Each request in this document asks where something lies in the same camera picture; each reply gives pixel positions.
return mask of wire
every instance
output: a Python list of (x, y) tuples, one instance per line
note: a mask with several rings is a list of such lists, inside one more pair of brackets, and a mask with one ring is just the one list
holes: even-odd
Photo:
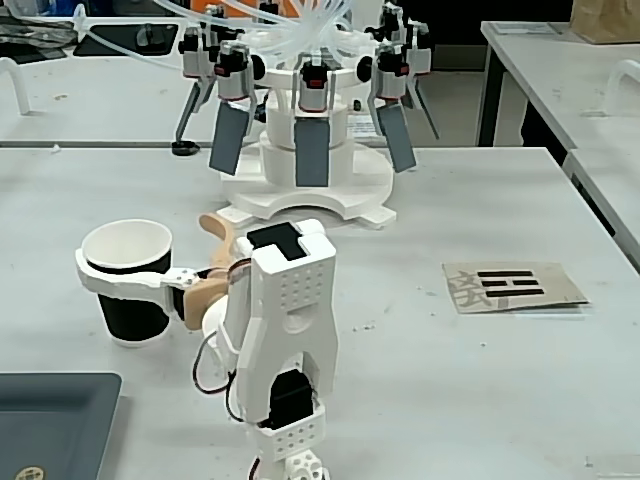
[(195, 384), (196, 388), (201, 393), (204, 393), (205, 395), (218, 395), (224, 392), (225, 390), (229, 390), (231, 388), (231, 382), (232, 382), (231, 375), (229, 376), (229, 380), (223, 387), (218, 387), (211, 390), (206, 389), (202, 385), (200, 385), (200, 380), (198, 380), (198, 366), (200, 365), (200, 360), (202, 359), (202, 353), (204, 352), (205, 347), (209, 345), (209, 341), (213, 337), (215, 337), (217, 334), (218, 332), (214, 331), (209, 336), (207, 336), (207, 338), (204, 339), (204, 341), (200, 345), (200, 348), (198, 349), (198, 354), (196, 355), (196, 359), (193, 362), (193, 369), (191, 370), (191, 377), (193, 378), (193, 383)]
[(256, 473), (258, 473), (258, 467), (260, 466), (260, 457), (256, 457), (253, 461), (253, 465), (251, 465), (251, 470), (249, 470), (249, 480), (257, 480)]
[(244, 270), (245, 268), (248, 268), (248, 267), (251, 267), (250, 258), (243, 258), (242, 260), (238, 260), (236, 263), (231, 265), (231, 267), (229, 267), (229, 271), (227, 272), (227, 279), (229, 281), (229, 285), (233, 285), (236, 283), (236, 281), (234, 281), (234, 274), (237, 271)]
[(233, 413), (233, 411), (231, 410), (231, 405), (229, 403), (229, 397), (231, 396), (231, 386), (233, 385), (233, 381), (236, 379), (236, 375), (237, 375), (236, 372), (232, 372), (229, 374), (229, 383), (227, 384), (227, 391), (224, 395), (224, 404), (225, 404), (225, 407), (227, 407), (227, 413), (233, 420), (235, 420), (238, 423), (245, 423), (245, 421), (242, 418), (240, 418), (238, 415)]

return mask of white desk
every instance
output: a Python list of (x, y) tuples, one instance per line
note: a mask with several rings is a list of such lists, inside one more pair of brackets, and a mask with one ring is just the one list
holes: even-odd
[(629, 117), (598, 116), (607, 80), (616, 63), (640, 60), (637, 45), (594, 46), (569, 31), (566, 24), (553, 25), (556, 34), (499, 34), (496, 23), (483, 22), (489, 42), (485, 92), (478, 126), (478, 145), (493, 145), (502, 74), (513, 75), (524, 94), (549, 128), (569, 151), (574, 148), (613, 148), (635, 145), (640, 131), (638, 88), (623, 89), (620, 104)]
[[(92, 18), (92, 23), (145, 23), (149, 18)], [(182, 66), (178, 41), (173, 52), (153, 57)], [(0, 146), (162, 146), (174, 139), (193, 84), (181, 72), (127, 57), (74, 57), (23, 66), (32, 113), (20, 116), (8, 75), (0, 76)], [(185, 139), (210, 145), (217, 97), (191, 119)]]
[(640, 266), (640, 159), (637, 151), (573, 150), (563, 166), (615, 230), (620, 248)]
[[(120, 373), (101, 480), (244, 480), (243, 429), (191, 386), (201, 337), (174, 325), (155, 347), (113, 345), (73, 263), (92, 228), (143, 217), (173, 230), (177, 265), (204, 266), (214, 244), (197, 216), (221, 206), (206, 152), (2, 155), (2, 370)], [(587, 455), (637, 453), (640, 279), (566, 176), (542, 150), (419, 157), (397, 178), (387, 230), (318, 211), (275, 219), (319, 217), (339, 251), (341, 350), (318, 449), (333, 478), (573, 480), (595, 473)], [(441, 263), (483, 260), (562, 262), (593, 305), (460, 316)]]

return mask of black cable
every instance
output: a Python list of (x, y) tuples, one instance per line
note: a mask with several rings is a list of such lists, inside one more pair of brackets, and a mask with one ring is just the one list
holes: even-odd
[(204, 341), (200, 344), (198, 354), (196, 355), (196, 359), (193, 362), (193, 368), (191, 369), (191, 377), (193, 378), (194, 385), (201, 393), (204, 393), (205, 395), (218, 395), (219, 393), (222, 393), (224, 391), (228, 392), (231, 388), (231, 382), (233, 381), (231, 379), (231, 375), (229, 375), (229, 380), (224, 386), (209, 390), (200, 385), (200, 380), (198, 380), (198, 366), (200, 365), (200, 360), (202, 359), (202, 353), (204, 352), (204, 349), (207, 347), (207, 345), (209, 345), (209, 341), (217, 334), (218, 332), (214, 331), (212, 334), (207, 336), (207, 338), (205, 338)]
[(258, 467), (260, 466), (260, 457), (256, 457), (253, 461), (253, 465), (251, 465), (251, 470), (249, 470), (249, 480), (257, 480), (256, 473), (258, 473)]
[(229, 414), (229, 416), (238, 423), (244, 423), (244, 420), (242, 418), (240, 418), (235, 413), (233, 413), (233, 411), (231, 410), (231, 405), (229, 404), (229, 396), (231, 395), (231, 386), (233, 385), (233, 381), (235, 379), (236, 379), (236, 372), (229, 374), (229, 383), (227, 384), (227, 391), (224, 395), (224, 403), (225, 403), (225, 406), (227, 407), (227, 413)]

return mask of perforated white bracket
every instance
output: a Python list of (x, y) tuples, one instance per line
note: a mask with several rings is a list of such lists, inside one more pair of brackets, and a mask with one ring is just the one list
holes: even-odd
[(152, 302), (160, 306), (171, 318), (177, 319), (171, 288), (186, 290), (200, 281), (197, 272), (190, 268), (172, 268), (165, 274), (153, 272), (112, 275), (91, 267), (76, 250), (76, 268), (82, 285), (90, 292), (119, 300)]
[(253, 436), (260, 450), (260, 457), (267, 463), (274, 463), (295, 457), (318, 445), (324, 440), (325, 430), (325, 407), (318, 400), (310, 417), (278, 430), (255, 427)]
[(311, 450), (288, 457), (285, 474), (289, 480), (322, 480), (322, 463)]

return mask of red wire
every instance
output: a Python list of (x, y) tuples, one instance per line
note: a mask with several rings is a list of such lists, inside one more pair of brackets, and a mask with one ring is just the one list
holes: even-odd
[(249, 480), (257, 480), (256, 473), (258, 473), (259, 465), (260, 465), (260, 458), (256, 458), (253, 461), (253, 465), (251, 465), (251, 470), (249, 471)]

